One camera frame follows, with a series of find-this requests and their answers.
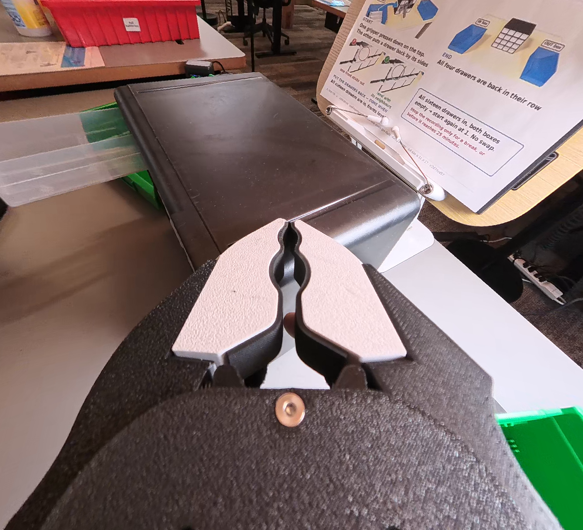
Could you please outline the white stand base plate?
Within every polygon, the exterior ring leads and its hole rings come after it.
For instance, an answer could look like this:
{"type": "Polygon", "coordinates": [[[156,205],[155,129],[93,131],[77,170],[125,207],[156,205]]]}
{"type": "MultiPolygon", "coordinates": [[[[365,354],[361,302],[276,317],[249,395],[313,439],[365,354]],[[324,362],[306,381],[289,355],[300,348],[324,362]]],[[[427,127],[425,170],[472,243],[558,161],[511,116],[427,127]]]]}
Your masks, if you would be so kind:
{"type": "Polygon", "coordinates": [[[394,268],[430,248],[433,243],[433,233],[416,218],[379,265],[378,271],[384,273],[394,268]]]}

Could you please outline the instruction sheet on wooden board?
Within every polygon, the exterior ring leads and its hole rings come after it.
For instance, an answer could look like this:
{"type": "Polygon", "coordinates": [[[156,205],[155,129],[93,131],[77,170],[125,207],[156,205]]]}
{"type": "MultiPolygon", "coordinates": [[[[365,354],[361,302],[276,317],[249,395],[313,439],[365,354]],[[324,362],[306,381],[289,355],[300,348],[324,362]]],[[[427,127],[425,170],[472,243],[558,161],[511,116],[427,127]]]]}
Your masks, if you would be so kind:
{"type": "MultiPolygon", "coordinates": [[[[358,21],[357,14],[365,1],[353,0],[347,8],[345,19],[325,60],[317,83],[318,108],[332,122],[348,133],[356,145],[361,143],[363,136],[356,132],[353,122],[347,116],[344,116],[339,110],[328,109],[330,103],[325,100],[323,91],[342,46],[346,43],[354,24],[358,21]]],[[[573,133],[558,148],[558,157],[553,162],[540,169],[519,189],[509,190],[502,197],[497,198],[493,205],[482,214],[472,213],[459,200],[447,197],[443,191],[440,191],[441,200],[436,199],[436,192],[429,194],[421,192],[422,186],[427,184],[423,175],[410,162],[405,165],[401,164],[395,156],[395,150],[391,150],[387,156],[388,169],[401,177],[413,189],[418,190],[420,198],[426,199],[448,218],[467,226],[495,226],[527,213],[582,171],[582,131],[573,133]]]]}

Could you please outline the white page holder bar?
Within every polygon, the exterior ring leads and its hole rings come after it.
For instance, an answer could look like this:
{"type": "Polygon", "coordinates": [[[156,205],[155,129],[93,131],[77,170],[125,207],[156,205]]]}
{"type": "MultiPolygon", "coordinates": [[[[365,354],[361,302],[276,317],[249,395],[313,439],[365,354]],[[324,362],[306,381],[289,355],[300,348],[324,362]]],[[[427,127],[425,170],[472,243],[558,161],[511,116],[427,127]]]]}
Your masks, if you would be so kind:
{"type": "Polygon", "coordinates": [[[357,147],[367,151],[418,194],[434,201],[445,199],[443,188],[420,169],[390,118],[336,105],[327,106],[325,114],[349,134],[357,147]]]}

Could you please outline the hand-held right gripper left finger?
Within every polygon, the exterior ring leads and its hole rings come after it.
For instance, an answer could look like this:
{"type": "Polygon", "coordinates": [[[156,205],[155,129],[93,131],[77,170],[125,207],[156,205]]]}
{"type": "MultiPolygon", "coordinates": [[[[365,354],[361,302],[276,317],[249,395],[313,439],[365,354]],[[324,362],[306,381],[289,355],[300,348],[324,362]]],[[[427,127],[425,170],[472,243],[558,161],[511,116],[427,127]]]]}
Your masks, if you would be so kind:
{"type": "Polygon", "coordinates": [[[217,366],[266,366],[278,355],[283,325],[275,269],[287,226],[276,219],[218,257],[172,345],[176,356],[217,366]]]}

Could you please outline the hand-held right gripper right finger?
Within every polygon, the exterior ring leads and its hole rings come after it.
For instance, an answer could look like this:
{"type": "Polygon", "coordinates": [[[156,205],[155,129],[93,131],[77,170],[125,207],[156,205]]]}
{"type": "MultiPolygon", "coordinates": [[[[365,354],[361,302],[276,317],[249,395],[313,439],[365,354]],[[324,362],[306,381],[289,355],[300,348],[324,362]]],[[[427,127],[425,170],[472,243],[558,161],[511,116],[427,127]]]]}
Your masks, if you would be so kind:
{"type": "Polygon", "coordinates": [[[339,242],[297,220],[295,252],[305,268],[297,296],[299,328],[350,360],[370,364],[406,356],[406,348],[361,261],[339,242]]]}

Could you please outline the white power strip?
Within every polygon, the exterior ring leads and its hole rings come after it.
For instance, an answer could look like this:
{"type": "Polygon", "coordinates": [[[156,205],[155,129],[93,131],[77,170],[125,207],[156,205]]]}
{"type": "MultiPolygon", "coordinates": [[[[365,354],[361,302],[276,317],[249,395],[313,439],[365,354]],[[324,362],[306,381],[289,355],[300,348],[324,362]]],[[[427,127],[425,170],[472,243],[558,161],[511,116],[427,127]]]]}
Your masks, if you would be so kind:
{"type": "Polygon", "coordinates": [[[522,274],[523,279],[537,287],[551,301],[561,306],[566,305],[565,293],[572,284],[570,279],[545,271],[518,254],[512,254],[508,259],[522,274]]]}

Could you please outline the clear plastic drawer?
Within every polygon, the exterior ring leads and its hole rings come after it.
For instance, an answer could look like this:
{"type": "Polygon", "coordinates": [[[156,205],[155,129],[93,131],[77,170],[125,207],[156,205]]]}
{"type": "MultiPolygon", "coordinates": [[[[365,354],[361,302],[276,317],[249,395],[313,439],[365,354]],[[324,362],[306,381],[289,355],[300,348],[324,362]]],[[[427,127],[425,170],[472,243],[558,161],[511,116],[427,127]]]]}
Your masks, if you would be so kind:
{"type": "Polygon", "coordinates": [[[145,168],[118,108],[1,123],[1,199],[9,206],[145,168]]]}

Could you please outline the red ribbed bin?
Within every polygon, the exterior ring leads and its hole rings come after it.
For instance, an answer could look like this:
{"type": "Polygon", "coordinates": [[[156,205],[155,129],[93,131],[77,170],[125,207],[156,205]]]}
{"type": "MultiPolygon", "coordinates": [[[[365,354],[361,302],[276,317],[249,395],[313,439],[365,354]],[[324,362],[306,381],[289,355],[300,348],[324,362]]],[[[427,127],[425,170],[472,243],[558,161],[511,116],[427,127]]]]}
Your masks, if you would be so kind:
{"type": "Polygon", "coordinates": [[[199,38],[200,0],[39,0],[72,47],[199,38]]]}

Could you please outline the wooden side table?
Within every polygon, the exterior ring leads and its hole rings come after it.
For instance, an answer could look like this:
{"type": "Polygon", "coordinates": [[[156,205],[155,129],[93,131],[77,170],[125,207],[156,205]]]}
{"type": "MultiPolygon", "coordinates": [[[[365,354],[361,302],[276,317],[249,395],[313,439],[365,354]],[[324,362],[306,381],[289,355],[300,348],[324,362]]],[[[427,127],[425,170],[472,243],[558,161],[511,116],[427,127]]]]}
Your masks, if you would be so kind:
{"type": "MultiPolygon", "coordinates": [[[[86,65],[53,73],[1,76],[1,92],[163,77],[184,73],[187,60],[215,60],[225,69],[245,67],[245,54],[219,32],[199,20],[200,38],[150,44],[102,46],[86,49],[86,65]]],[[[1,10],[1,43],[62,42],[54,38],[20,41],[8,16],[1,10]]]]}

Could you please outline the green storage bin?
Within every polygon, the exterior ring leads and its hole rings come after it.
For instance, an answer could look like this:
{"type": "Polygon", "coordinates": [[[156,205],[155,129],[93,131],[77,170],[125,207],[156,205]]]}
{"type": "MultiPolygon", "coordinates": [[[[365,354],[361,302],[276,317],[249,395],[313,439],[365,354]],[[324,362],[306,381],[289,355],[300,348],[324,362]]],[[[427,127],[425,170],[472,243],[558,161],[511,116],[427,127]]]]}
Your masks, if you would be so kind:
{"type": "MultiPolygon", "coordinates": [[[[117,103],[104,104],[85,110],[81,113],[80,118],[89,143],[129,135],[128,127],[117,103]]],[[[163,203],[147,170],[129,174],[121,180],[155,208],[163,209],[163,203]]]]}
{"type": "Polygon", "coordinates": [[[565,529],[582,529],[582,409],[498,414],[516,459],[565,529]]]}

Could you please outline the printed paper sheet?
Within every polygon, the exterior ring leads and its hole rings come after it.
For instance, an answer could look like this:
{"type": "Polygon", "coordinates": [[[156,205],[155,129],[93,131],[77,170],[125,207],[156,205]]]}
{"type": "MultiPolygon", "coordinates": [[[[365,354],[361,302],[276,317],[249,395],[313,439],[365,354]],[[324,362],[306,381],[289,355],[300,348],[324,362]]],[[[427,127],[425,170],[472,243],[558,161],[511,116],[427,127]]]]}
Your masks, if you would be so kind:
{"type": "Polygon", "coordinates": [[[61,71],[66,44],[1,43],[1,76],[42,74],[61,71]]]}

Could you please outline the black drawer cabinet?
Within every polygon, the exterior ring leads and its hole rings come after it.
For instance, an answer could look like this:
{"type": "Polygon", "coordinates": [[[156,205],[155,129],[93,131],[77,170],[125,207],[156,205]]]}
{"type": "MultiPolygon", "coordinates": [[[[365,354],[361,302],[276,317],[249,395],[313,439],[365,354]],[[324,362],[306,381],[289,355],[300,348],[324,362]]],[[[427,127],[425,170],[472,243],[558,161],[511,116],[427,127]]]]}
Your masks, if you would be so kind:
{"type": "Polygon", "coordinates": [[[419,213],[412,189],[261,74],[114,97],[193,269],[284,218],[380,270],[419,213]]]}

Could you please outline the grey desk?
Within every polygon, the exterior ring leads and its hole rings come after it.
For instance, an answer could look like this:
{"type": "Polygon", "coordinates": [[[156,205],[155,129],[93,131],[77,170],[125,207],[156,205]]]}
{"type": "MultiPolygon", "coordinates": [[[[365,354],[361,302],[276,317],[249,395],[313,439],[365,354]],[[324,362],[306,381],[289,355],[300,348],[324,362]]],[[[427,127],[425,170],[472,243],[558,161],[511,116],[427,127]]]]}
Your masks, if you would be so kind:
{"type": "MultiPolygon", "coordinates": [[[[192,270],[164,213],[123,183],[1,221],[1,527],[54,461],[121,340],[192,270]]],[[[506,412],[582,406],[582,368],[438,243],[384,272],[494,380],[506,412]]]]}

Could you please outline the printed instruction sheet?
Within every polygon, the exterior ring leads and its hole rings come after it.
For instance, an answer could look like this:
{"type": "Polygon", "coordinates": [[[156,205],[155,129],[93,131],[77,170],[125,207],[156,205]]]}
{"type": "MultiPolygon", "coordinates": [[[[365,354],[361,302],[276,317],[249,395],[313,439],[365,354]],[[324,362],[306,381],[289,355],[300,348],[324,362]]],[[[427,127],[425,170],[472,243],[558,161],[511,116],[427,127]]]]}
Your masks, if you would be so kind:
{"type": "Polygon", "coordinates": [[[366,0],[325,84],[481,214],[582,128],[582,0],[366,0]]]}

